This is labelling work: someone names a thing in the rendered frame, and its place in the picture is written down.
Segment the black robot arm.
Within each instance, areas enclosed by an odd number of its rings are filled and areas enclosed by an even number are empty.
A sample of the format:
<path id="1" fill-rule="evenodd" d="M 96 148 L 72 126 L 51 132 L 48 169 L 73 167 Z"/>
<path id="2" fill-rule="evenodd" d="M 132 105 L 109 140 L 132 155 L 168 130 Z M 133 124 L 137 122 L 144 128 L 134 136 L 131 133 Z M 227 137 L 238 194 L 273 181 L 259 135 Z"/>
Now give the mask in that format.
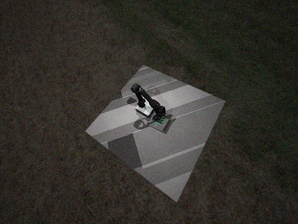
<path id="1" fill-rule="evenodd" d="M 143 108 L 145 106 L 145 99 L 149 102 L 149 105 L 155 110 L 159 111 L 159 116 L 165 116 L 165 108 L 160 106 L 160 103 L 154 99 L 152 99 L 143 88 L 141 88 L 139 84 L 134 84 L 131 87 L 131 91 L 134 92 L 138 98 L 138 103 L 139 107 Z M 139 91 L 140 90 L 140 91 Z M 142 96 L 145 98 L 143 99 Z M 157 105 L 158 104 L 158 105 Z"/>

